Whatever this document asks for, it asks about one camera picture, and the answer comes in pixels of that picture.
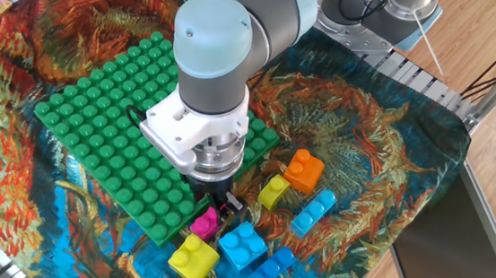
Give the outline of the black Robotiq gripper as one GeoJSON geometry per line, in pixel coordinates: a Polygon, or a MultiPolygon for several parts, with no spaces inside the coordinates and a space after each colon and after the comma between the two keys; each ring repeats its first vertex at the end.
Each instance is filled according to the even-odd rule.
{"type": "Polygon", "coordinates": [[[202,181],[190,176],[186,176],[185,179],[195,200],[200,200],[207,195],[210,204],[220,209],[220,219],[224,224],[230,225],[245,211],[244,201],[231,193],[232,176],[214,182],[202,181]]]}

